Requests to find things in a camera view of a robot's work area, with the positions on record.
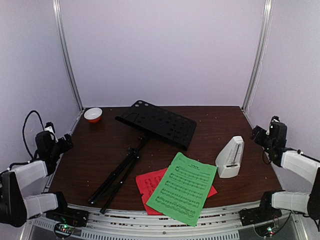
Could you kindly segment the circuit board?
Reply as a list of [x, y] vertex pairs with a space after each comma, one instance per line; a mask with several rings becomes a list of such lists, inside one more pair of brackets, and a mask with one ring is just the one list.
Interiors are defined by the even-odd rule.
[[69, 238], [75, 231], [74, 226], [70, 226], [63, 222], [58, 222], [53, 227], [53, 233], [60, 239]]
[[257, 236], [261, 238], [271, 238], [277, 232], [280, 231], [284, 226], [284, 223], [279, 221], [267, 221], [259, 224], [255, 224], [253, 229]]

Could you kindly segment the right aluminium frame post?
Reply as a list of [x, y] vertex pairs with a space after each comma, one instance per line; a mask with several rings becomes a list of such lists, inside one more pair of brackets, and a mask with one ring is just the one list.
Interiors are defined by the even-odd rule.
[[253, 67], [252, 67], [252, 71], [249, 79], [248, 88], [247, 88], [243, 105], [242, 105], [242, 111], [245, 113], [249, 111], [249, 106], [253, 99], [259, 74], [260, 74], [260, 70], [262, 67], [262, 59], [263, 59], [264, 52], [266, 50], [268, 36], [270, 32], [273, 5], [274, 5], [273, 0], [264, 1], [264, 9], [263, 9], [256, 54], [253, 62]]

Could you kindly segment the right circuit board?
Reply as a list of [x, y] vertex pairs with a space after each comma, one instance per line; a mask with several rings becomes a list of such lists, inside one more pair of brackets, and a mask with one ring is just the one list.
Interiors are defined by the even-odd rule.
[[257, 236], [261, 238], [271, 238], [277, 232], [280, 231], [284, 226], [284, 223], [279, 221], [267, 221], [259, 224], [255, 224], [253, 229]]

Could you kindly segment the red sheet music paper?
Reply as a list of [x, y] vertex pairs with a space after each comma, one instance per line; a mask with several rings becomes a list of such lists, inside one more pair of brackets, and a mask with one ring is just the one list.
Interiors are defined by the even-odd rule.
[[138, 187], [138, 190], [141, 194], [142, 203], [148, 215], [150, 216], [162, 216], [163, 214], [156, 211], [155, 209], [147, 206], [147, 202], [163, 176], [165, 175], [167, 168], [163, 168], [161, 170], [148, 172], [145, 174], [140, 174], [136, 176], [135, 181]]

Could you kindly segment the green cloth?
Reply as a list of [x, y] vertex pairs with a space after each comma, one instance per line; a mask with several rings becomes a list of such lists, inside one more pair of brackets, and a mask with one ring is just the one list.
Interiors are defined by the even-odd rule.
[[178, 152], [146, 205], [195, 227], [213, 185], [217, 167]]

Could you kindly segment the black music stand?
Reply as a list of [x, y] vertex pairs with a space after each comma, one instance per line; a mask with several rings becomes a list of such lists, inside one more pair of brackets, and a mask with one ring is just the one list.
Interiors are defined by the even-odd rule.
[[137, 147], [128, 148], [126, 157], [87, 200], [91, 206], [94, 206], [105, 196], [108, 196], [107, 201], [100, 209], [102, 214], [107, 211], [125, 184], [141, 158], [140, 151], [150, 139], [156, 138], [186, 151], [197, 127], [195, 120], [143, 100], [137, 100], [128, 110], [117, 115], [115, 120], [141, 131], [142, 135], [139, 137], [140, 144]]

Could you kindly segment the left circuit board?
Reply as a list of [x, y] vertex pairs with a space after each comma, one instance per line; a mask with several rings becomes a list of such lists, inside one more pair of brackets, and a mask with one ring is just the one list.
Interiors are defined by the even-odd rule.
[[63, 222], [58, 222], [53, 227], [53, 233], [60, 239], [69, 238], [75, 231], [74, 226], [70, 226]]

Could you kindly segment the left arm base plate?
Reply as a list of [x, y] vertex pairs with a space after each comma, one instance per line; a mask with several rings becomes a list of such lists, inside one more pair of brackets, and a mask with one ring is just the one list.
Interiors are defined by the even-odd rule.
[[80, 209], [67, 208], [65, 211], [51, 210], [45, 213], [46, 218], [64, 223], [72, 227], [85, 227], [89, 212]]

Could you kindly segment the white metronome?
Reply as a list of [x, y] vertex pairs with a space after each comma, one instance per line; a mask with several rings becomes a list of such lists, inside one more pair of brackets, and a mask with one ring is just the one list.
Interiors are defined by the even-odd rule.
[[221, 179], [234, 178], [239, 174], [244, 146], [243, 138], [237, 135], [233, 136], [220, 151], [215, 159], [215, 165]]

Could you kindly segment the left aluminium frame post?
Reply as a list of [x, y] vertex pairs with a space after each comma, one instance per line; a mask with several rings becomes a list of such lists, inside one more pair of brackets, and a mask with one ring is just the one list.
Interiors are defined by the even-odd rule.
[[63, 17], [62, 17], [62, 12], [61, 12], [61, 3], [59, 0], [53, 0], [52, 1], [52, 6], [53, 6], [53, 12], [54, 12], [54, 17], [55, 17], [55, 22], [58, 30], [58, 35], [60, 39], [60, 45], [62, 49], [62, 55], [63, 55], [63, 62], [65, 65], [65, 69], [67, 72], [68, 80], [71, 86], [72, 93], [74, 95], [76, 104], [78, 109], [82, 112], [84, 110], [79, 90], [76, 84], [72, 64], [71, 64], [71, 59], [68, 51], [68, 46], [67, 46], [67, 41], [66, 41], [66, 35], [65, 35], [65, 30], [64, 30], [64, 24], [63, 24]]

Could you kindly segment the aluminium frame post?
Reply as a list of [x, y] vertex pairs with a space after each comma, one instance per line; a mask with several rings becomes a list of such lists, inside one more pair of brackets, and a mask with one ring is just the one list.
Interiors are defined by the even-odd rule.
[[263, 59], [264, 52], [266, 50], [268, 36], [270, 32], [273, 5], [274, 5], [273, 0], [264, 1], [264, 9], [263, 9], [256, 54], [253, 62], [253, 67], [252, 67], [252, 71], [249, 79], [248, 88], [247, 88], [243, 105], [242, 105], [242, 111], [245, 113], [249, 111], [249, 106], [253, 99], [259, 74], [260, 74], [260, 70], [262, 67], [262, 59]]
[[61, 3], [59, 0], [53, 0], [52, 1], [52, 6], [53, 6], [53, 12], [54, 12], [54, 17], [55, 17], [55, 22], [58, 30], [58, 35], [60, 39], [60, 45], [62, 49], [62, 55], [63, 55], [63, 62], [65, 65], [65, 69], [67, 72], [68, 80], [71, 86], [72, 93], [74, 95], [76, 104], [78, 109], [82, 112], [84, 110], [79, 90], [76, 84], [72, 64], [71, 64], [71, 59], [68, 51], [68, 46], [67, 46], [67, 41], [66, 41], [66, 35], [65, 35], [65, 30], [64, 30], [64, 24], [63, 24], [63, 17], [62, 17], [62, 12], [61, 12]]

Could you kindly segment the aluminium front rail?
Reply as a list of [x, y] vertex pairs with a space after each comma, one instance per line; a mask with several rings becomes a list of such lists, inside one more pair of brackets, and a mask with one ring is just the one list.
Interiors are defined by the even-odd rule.
[[[147, 215], [145, 211], [108, 209], [101, 214], [96, 207], [70, 204], [71, 208], [88, 211], [84, 227], [74, 229], [66, 240], [308, 240], [297, 214], [283, 210], [282, 216], [264, 223], [243, 226], [239, 211], [259, 206], [249, 202], [202, 210], [196, 227], [187, 226], [167, 216]], [[279, 226], [273, 236], [261, 237], [262, 227]], [[42, 215], [29, 220], [18, 240], [60, 240], [54, 234], [56, 221]]]

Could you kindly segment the orange white bowl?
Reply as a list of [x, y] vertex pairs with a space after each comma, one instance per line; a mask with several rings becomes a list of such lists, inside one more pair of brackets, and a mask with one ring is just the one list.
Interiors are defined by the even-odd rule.
[[93, 107], [88, 109], [85, 113], [84, 113], [84, 118], [92, 124], [95, 124], [97, 122], [99, 122], [102, 118], [102, 113], [103, 110], [99, 107]]

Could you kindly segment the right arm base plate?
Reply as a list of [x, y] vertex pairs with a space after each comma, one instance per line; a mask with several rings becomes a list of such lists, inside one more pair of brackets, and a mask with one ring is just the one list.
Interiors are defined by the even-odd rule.
[[238, 212], [242, 226], [249, 226], [271, 221], [282, 216], [280, 209], [262, 209], [260, 207], [242, 209]]

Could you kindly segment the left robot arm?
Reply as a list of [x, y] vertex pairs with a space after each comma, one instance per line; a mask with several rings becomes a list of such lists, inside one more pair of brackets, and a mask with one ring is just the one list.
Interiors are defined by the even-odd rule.
[[38, 158], [30, 160], [0, 175], [0, 222], [19, 228], [28, 219], [52, 211], [61, 222], [72, 218], [61, 191], [22, 196], [21, 190], [32, 183], [52, 175], [61, 154], [74, 147], [70, 134], [57, 139], [55, 134], [45, 130], [35, 137]]

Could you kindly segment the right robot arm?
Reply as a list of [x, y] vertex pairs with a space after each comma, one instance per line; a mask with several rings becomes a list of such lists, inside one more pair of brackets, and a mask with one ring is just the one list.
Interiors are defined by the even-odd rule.
[[286, 147], [287, 126], [276, 117], [271, 119], [269, 129], [255, 126], [251, 139], [268, 154], [269, 162], [289, 170], [312, 184], [310, 193], [285, 190], [267, 191], [256, 210], [259, 220], [266, 221], [276, 210], [284, 209], [307, 215], [320, 227], [320, 161], [305, 155], [301, 150]]

